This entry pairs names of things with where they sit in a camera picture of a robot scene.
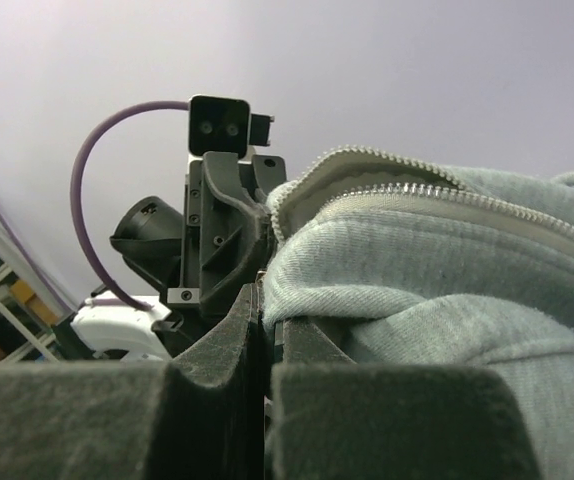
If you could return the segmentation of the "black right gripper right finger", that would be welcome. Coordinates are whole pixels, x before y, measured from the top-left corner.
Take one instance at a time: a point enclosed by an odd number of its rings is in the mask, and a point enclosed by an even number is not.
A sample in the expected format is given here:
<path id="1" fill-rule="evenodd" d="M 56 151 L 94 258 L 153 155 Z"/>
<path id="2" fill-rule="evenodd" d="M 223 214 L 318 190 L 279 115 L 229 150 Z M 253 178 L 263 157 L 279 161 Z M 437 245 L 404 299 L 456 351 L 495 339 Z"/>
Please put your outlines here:
<path id="1" fill-rule="evenodd" d="M 523 417 L 496 373 L 351 361 L 315 324 L 275 329 L 278 479 L 537 479 Z"/>

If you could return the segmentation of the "grey zip-up jacket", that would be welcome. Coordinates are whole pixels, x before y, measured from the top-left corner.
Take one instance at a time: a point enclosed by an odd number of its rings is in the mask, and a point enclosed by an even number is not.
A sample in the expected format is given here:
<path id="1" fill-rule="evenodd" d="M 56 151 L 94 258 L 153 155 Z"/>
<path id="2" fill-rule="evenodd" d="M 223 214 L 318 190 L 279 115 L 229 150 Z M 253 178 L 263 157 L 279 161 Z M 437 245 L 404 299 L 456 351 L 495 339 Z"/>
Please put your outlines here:
<path id="1" fill-rule="evenodd" d="M 543 475 L 574 479 L 574 172 L 345 147 L 266 205 L 267 329 L 311 317 L 358 362 L 487 367 L 515 394 Z"/>

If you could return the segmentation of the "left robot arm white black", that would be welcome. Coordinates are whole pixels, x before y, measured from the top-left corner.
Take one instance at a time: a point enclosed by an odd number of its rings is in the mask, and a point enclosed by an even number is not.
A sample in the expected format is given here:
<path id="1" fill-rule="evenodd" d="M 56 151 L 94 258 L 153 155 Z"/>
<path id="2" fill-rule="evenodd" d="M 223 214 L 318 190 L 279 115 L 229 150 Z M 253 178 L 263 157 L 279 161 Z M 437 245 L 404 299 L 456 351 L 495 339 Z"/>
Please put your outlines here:
<path id="1" fill-rule="evenodd" d="M 264 202 L 286 179 L 282 157 L 191 160 L 182 201 L 143 195 L 82 250 L 94 287 L 55 326 L 66 358 L 171 358 L 221 322 L 267 265 L 275 241 Z"/>

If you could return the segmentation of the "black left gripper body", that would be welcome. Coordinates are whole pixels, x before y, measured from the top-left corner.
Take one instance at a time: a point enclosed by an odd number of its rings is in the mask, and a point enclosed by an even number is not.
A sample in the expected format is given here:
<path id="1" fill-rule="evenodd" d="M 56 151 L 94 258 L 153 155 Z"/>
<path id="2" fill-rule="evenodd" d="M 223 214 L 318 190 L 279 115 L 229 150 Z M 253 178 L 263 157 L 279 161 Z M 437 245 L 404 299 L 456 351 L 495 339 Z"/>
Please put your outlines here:
<path id="1" fill-rule="evenodd" d="M 234 153 L 208 152 L 190 164 L 179 281 L 165 292 L 168 307 L 204 319 L 226 315 L 273 254 L 265 202 L 285 180 L 279 156 L 243 161 Z"/>

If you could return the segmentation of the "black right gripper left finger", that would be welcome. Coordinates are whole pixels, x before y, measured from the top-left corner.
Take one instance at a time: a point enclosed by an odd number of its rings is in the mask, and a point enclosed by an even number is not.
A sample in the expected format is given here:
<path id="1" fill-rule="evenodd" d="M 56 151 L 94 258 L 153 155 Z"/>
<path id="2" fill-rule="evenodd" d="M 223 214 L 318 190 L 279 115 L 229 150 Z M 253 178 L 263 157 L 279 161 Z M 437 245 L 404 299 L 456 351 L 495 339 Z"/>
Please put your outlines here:
<path id="1" fill-rule="evenodd" d="M 169 361 L 0 363 L 0 479 L 260 479 L 258 293 Z"/>

